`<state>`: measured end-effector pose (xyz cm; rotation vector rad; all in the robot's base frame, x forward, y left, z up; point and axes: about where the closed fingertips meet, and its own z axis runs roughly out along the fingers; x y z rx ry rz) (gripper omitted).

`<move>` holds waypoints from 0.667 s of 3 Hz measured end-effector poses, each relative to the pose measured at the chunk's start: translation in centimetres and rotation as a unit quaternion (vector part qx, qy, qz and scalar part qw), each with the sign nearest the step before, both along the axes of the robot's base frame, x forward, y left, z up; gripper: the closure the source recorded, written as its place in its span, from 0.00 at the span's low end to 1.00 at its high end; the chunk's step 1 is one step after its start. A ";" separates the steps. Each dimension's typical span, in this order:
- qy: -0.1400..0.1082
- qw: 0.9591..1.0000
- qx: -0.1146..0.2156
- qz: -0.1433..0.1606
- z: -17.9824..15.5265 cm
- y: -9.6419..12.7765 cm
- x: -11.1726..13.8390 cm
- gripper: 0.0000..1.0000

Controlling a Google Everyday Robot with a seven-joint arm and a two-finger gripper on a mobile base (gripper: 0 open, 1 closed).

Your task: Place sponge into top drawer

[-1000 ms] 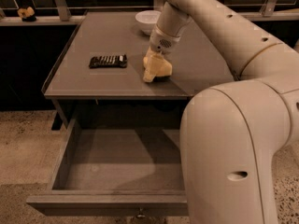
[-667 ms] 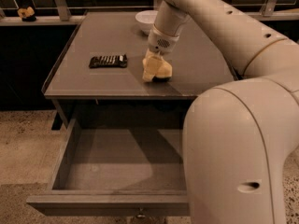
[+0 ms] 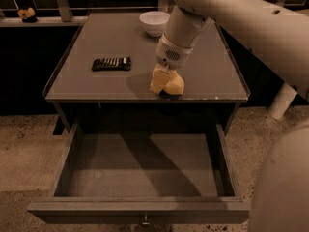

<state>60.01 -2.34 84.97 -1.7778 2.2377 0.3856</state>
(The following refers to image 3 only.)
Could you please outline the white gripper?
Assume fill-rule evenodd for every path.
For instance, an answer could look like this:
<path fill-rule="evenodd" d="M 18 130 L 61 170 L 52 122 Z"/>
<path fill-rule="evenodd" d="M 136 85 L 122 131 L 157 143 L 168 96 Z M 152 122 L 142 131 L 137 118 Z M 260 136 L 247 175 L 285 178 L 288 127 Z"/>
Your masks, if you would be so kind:
<path fill-rule="evenodd" d="M 159 94 L 171 80 L 171 72 L 169 69 L 178 69 L 185 65 L 194 45 L 180 38 L 173 38 L 164 33 L 156 47 L 157 65 L 152 74 L 150 90 Z"/>

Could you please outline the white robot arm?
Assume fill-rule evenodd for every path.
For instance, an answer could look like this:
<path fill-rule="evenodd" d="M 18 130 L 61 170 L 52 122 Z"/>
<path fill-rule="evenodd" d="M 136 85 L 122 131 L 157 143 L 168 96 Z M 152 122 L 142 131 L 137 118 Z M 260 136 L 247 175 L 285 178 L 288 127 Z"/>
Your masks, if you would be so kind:
<path fill-rule="evenodd" d="M 264 0 L 174 0 L 156 49 L 150 88 L 183 93 L 178 68 L 216 22 L 302 97 L 309 92 L 309 17 Z M 309 232 L 309 123 L 284 134 L 265 159 L 251 203 L 248 232 Z"/>

